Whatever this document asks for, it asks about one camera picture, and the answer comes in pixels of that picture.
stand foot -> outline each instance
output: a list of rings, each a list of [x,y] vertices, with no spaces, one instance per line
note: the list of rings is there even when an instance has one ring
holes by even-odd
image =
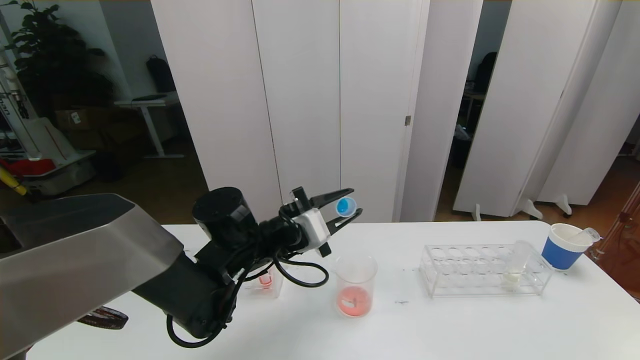
[[[536,209],[531,199],[522,199],[519,208],[522,212],[529,214],[531,220],[542,220],[542,213]]]
[[[482,219],[480,218],[480,204],[476,204],[476,209],[471,213],[471,217],[474,219],[474,221],[482,221]]]
[[[569,199],[567,198],[566,194],[562,194],[562,196],[560,196],[560,199],[556,201],[556,205],[558,208],[560,208],[560,210],[564,211],[563,216],[565,218],[570,218],[573,214],[571,206],[569,205]]]

white table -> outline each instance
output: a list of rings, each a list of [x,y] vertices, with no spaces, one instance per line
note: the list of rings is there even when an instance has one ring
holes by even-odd
[[[165,97],[161,97],[160,99],[154,100],[142,100],[142,101],[133,101],[133,100],[123,100],[116,101],[113,104],[115,106],[119,106],[121,108],[139,108],[140,112],[142,112],[142,116],[145,118],[145,123],[147,123],[147,128],[149,130],[149,135],[151,136],[151,140],[154,142],[154,146],[156,147],[157,155],[145,156],[146,158],[156,158],[156,159],[166,159],[166,158],[183,158],[182,154],[166,154],[164,152],[164,148],[162,147],[162,142],[160,141],[160,137],[158,137],[158,133],[156,131],[156,126],[154,125],[153,119],[151,118],[151,114],[149,113],[149,108],[158,107],[158,106],[170,106],[174,104],[180,103],[180,99],[178,98],[177,92],[168,92],[165,93]]]
[[[190,252],[207,241],[197,225],[166,228]],[[317,289],[285,281],[279,299],[239,300],[212,343],[185,349],[169,340],[162,311],[127,293],[108,304],[129,315],[123,330],[73,323],[28,359],[640,359],[640,306],[585,256],[541,297],[427,297],[417,271],[423,245],[527,240],[541,248],[548,229],[529,221],[350,224],[332,238],[331,256],[302,257],[330,268],[341,252],[375,256],[374,304],[363,318],[334,310],[335,276]]]

white stand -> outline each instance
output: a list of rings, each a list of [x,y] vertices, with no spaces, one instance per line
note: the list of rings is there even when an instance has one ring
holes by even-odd
[[[145,159],[183,158],[184,155],[182,154],[165,154],[164,153],[162,142],[160,142],[160,138],[158,137],[156,126],[154,125],[154,121],[151,119],[151,114],[149,113],[149,109],[146,106],[140,106],[140,111],[142,112],[142,117],[145,118],[145,122],[147,123],[147,127],[149,129],[149,135],[151,135],[151,140],[153,140],[154,146],[156,147],[156,151],[157,151],[157,155],[145,156]]]
[[[569,205],[569,198],[567,198],[566,194],[562,194],[560,199],[556,201],[556,205],[560,210],[564,211],[564,217],[568,218],[572,215],[571,206]]]
[[[522,212],[529,214],[531,217],[542,220],[542,213],[540,212],[540,210],[536,209],[536,206],[533,204],[533,201],[531,201],[531,199],[520,200],[518,208],[522,209]]]
[[[471,217],[474,218],[474,221],[482,221],[480,218],[480,204],[476,204],[476,209],[471,213]]]

red liquid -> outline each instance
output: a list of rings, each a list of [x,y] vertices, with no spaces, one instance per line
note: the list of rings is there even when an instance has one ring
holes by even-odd
[[[359,286],[349,286],[338,294],[338,308],[349,316],[362,316],[371,310],[371,297]]]

clear acrylic rack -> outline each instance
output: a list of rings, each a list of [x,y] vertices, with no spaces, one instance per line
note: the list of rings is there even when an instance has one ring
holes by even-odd
[[[420,272],[430,297],[541,295],[554,273],[524,241],[426,245]]]

